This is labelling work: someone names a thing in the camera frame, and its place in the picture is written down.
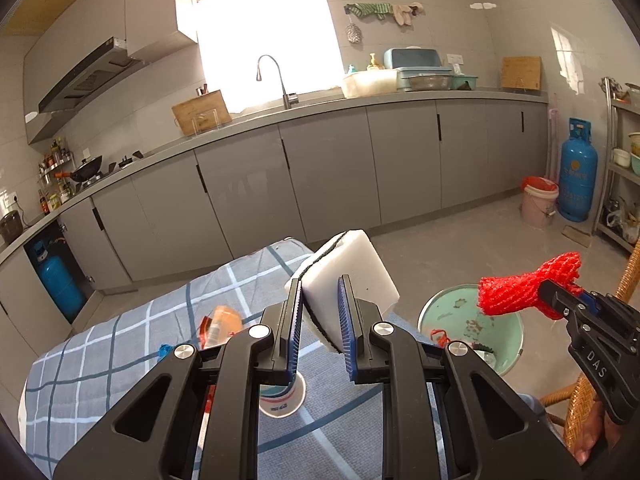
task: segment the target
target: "range hood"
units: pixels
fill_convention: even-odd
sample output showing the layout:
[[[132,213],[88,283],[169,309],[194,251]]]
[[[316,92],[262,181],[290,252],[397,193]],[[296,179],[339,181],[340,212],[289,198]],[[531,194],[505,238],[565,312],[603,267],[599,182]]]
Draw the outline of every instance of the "range hood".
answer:
[[[38,115],[26,125],[29,143],[53,137],[79,110],[145,65],[128,56],[124,40],[105,41],[40,101]]]

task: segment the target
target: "kitchen cabinet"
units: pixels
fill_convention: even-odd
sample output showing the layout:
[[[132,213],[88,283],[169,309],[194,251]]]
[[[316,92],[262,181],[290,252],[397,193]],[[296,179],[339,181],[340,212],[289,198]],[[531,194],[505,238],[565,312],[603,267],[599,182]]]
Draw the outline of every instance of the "kitchen cabinet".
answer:
[[[24,248],[15,250],[0,265],[0,303],[8,321],[37,355],[63,342],[71,332],[71,325],[42,285]],[[18,348],[20,345],[9,347],[6,355],[12,360],[20,360]]]
[[[439,100],[442,207],[489,195],[484,101]]]
[[[98,191],[92,198],[107,236],[134,282],[171,273],[130,176]]]
[[[546,105],[487,100],[489,193],[517,188],[546,171]]]
[[[308,242],[380,225],[364,108],[286,121],[279,128]]]
[[[20,399],[24,381],[38,355],[7,315],[8,303],[0,303],[0,383],[14,399]],[[58,342],[44,352],[51,350]]]
[[[548,153],[548,108],[544,103],[519,101],[527,148],[534,156],[527,158],[523,168],[524,176],[544,176]]]
[[[162,247],[168,274],[232,259],[193,150],[154,164],[134,174],[131,181]]]
[[[19,402],[0,383],[0,414],[13,433],[15,439],[20,442],[20,430],[18,428]]]
[[[195,153],[234,258],[286,237],[305,241],[276,125],[217,140]]]
[[[95,290],[131,285],[131,278],[113,250],[91,197],[58,218],[66,243]]]
[[[125,0],[76,0],[24,58],[24,110],[38,111],[42,98],[94,49],[125,34]]]
[[[485,101],[488,134],[488,192],[498,193],[518,187],[525,161],[534,158],[527,150],[522,108],[517,101]]]
[[[383,224],[440,208],[435,102],[367,107]]]
[[[191,0],[125,0],[127,52],[153,62],[197,43]]]
[[[134,282],[231,260],[193,151],[111,184],[92,198]]]

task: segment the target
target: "green towel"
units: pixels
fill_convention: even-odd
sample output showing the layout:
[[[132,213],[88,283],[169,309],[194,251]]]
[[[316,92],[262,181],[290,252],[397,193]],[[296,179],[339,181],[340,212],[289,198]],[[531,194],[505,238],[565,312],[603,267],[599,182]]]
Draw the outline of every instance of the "green towel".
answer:
[[[387,14],[393,14],[391,4],[346,4],[345,7],[359,18],[375,14],[379,20],[384,20]]]

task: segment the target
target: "soap dispenser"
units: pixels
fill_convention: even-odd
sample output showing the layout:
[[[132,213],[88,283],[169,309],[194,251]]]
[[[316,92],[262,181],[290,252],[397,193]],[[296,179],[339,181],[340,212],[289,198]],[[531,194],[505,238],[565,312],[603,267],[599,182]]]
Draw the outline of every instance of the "soap dispenser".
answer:
[[[369,65],[367,66],[367,70],[382,70],[384,66],[376,59],[376,53],[371,52],[369,54],[371,56],[371,61],[369,61]]]

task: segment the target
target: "concrete floor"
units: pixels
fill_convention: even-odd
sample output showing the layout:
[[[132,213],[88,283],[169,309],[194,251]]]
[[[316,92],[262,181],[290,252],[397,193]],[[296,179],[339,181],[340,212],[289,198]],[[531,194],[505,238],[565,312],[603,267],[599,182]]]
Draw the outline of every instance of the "concrete floor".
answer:
[[[477,283],[483,276],[507,276],[535,270],[544,261],[567,251],[582,255],[578,283],[587,290],[614,293],[628,253],[608,240],[594,237],[584,248],[561,234],[566,222],[556,217],[546,230],[536,230],[520,219],[520,196],[466,210],[423,224],[374,236],[398,291],[396,313],[416,323],[425,302],[450,286]],[[140,304],[183,286],[185,281],[142,288],[105,297],[89,324],[111,319]],[[640,304],[634,296],[634,306]],[[543,396],[566,386],[579,374],[569,357],[565,322],[552,322],[536,309],[522,313],[524,352],[505,379],[518,392]],[[564,405],[552,412],[563,416]]]

